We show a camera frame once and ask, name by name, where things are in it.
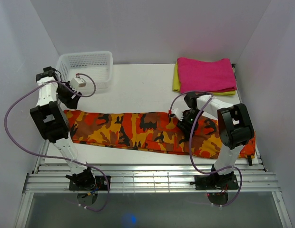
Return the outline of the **orange camouflage trousers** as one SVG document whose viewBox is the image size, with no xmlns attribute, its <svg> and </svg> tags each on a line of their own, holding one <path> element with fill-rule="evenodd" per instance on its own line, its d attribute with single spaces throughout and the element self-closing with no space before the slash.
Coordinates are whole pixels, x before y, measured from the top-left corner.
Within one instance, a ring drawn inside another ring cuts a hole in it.
<svg viewBox="0 0 295 228">
<path fill-rule="evenodd" d="M 74 143 L 217 159 L 222 146 L 218 121 L 202 116 L 192 143 L 165 112 L 103 114 L 64 110 Z"/>
</svg>

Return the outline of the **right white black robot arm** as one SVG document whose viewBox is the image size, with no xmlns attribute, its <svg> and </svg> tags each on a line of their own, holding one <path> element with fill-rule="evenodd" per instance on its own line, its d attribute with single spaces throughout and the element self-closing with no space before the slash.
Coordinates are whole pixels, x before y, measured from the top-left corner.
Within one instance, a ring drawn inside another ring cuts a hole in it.
<svg viewBox="0 0 295 228">
<path fill-rule="evenodd" d="M 255 135 L 247 107 L 243 103 L 223 102 L 207 92 L 187 92 L 184 96 L 189 109 L 180 111 L 171 108 L 170 116 L 178 119 L 177 127 L 185 139 L 192 143 L 198 118 L 206 112 L 217 118 L 222 143 L 211 172 L 200 171 L 192 184 L 196 190 L 239 190 L 242 186 L 242 176 L 235 175 L 235 162 L 241 150 Z"/>
</svg>

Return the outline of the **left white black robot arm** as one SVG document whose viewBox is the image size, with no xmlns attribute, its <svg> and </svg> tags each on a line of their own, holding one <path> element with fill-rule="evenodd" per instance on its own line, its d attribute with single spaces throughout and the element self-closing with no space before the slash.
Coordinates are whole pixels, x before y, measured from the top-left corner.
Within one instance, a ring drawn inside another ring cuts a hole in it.
<svg viewBox="0 0 295 228">
<path fill-rule="evenodd" d="M 40 86 L 38 102 L 30 110 L 30 115 L 42 138 L 52 143 L 67 160 L 71 174 L 66 175 L 76 187 L 90 190 L 96 185 L 96 178 L 85 160 L 80 157 L 71 137 L 71 127 L 60 104 L 68 109 L 77 109 L 83 94 L 79 88 L 86 81 L 76 75 L 70 81 L 63 82 L 61 73 L 53 67 L 46 67 L 36 75 Z"/>
</svg>

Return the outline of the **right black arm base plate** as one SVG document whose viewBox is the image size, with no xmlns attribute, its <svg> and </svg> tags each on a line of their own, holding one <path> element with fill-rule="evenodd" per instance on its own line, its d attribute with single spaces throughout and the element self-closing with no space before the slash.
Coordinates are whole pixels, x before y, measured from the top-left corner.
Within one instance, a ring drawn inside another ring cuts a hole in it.
<svg viewBox="0 0 295 228">
<path fill-rule="evenodd" d="M 195 185 L 196 190 L 238 190 L 239 185 L 235 174 L 227 175 L 195 175 L 194 181 L 190 185 Z"/>
</svg>

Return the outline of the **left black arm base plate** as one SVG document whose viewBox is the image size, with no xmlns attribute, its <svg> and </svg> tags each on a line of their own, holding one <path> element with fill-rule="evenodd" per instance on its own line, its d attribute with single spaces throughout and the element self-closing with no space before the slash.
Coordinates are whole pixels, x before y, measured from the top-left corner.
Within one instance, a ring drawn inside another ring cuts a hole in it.
<svg viewBox="0 0 295 228">
<path fill-rule="evenodd" d="M 77 186 L 72 181 L 69 182 L 68 190 L 71 191 L 93 191 L 97 190 L 107 190 L 111 184 L 111 176 L 107 175 L 107 180 L 104 176 L 95 176 L 95 180 L 92 180 L 87 186 Z"/>
</svg>

